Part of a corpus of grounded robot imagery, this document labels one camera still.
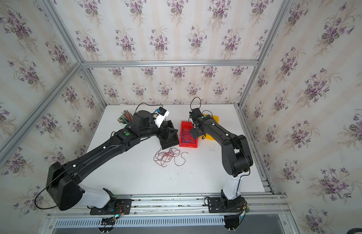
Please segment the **black plastic bin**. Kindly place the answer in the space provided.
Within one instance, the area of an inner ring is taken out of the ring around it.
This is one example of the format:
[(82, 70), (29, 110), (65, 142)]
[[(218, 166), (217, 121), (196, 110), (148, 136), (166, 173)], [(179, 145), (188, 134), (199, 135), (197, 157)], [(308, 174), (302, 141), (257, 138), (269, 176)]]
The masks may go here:
[(163, 150), (179, 144), (178, 129), (174, 128), (172, 121), (164, 121), (157, 134)]

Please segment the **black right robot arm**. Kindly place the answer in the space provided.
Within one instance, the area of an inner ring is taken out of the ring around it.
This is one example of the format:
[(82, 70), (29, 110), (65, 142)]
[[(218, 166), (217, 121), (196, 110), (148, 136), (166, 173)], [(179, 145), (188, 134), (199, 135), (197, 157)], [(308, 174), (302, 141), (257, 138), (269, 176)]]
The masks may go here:
[(196, 110), (189, 112), (194, 139), (210, 135), (221, 147), (222, 165), (230, 176), (221, 190), (221, 203), (230, 205), (241, 196), (241, 180), (251, 174), (253, 158), (244, 135), (236, 135), (220, 126), (211, 115), (203, 115)]

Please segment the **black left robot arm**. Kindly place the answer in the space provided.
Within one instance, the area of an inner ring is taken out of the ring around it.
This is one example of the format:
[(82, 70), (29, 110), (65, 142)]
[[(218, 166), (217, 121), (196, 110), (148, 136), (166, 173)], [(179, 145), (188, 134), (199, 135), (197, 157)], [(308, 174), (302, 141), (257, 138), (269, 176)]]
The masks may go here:
[(133, 115), (133, 120), (116, 131), (103, 144), (65, 164), (56, 162), (49, 167), (46, 191), (61, 211), (76, 205), (88, 206), (112, 214), (117, 209), (117, 199), (106, 188), (94, 189), (82, 185), (82, 181), (110, 159), (118, 156), (140, 142), (156, 136), (162, 149), (179, 144), (178, 130), (172, 121), (164, 118), (167, 111), (150, 113), (142, 110)]

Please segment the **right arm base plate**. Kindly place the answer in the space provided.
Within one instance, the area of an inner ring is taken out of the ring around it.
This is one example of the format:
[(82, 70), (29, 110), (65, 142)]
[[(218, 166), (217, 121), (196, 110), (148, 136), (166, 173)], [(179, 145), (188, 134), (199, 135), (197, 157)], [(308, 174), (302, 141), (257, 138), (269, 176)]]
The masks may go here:
[(242, 213), (247, 208), (247, 201), (243, 197), (233, 200), (223, 198), (205, 197), (204, 205), (208, 208), (209, 213)]

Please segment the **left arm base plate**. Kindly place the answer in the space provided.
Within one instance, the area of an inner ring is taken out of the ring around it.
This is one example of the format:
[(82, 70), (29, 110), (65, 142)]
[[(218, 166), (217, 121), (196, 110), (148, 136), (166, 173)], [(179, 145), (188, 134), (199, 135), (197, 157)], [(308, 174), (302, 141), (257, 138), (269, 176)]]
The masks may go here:
[(131, 205), (132, 199), (110, 200), (103, 208), (91, 208), (90, 215), (127, 215), (130, 213)]

